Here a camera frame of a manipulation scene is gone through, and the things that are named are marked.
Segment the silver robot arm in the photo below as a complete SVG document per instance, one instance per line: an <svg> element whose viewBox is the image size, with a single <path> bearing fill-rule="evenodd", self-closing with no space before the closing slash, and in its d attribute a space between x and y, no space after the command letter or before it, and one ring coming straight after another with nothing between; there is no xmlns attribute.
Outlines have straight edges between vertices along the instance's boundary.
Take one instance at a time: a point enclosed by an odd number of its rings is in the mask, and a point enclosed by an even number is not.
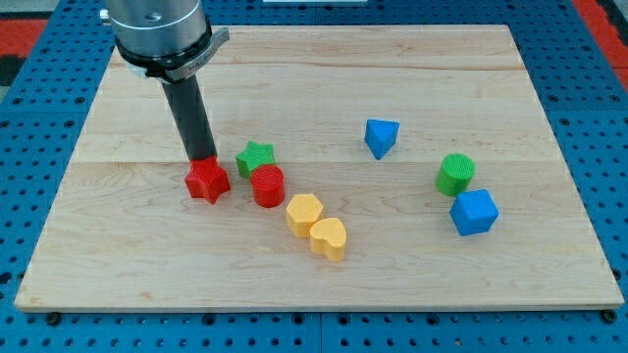
<svg viewBox="0 0 628 353"><path fill-rule="evenodd" d="M105 0L98 17L134 75L168 84L194 76L230 39L201 0Z"/></svg>

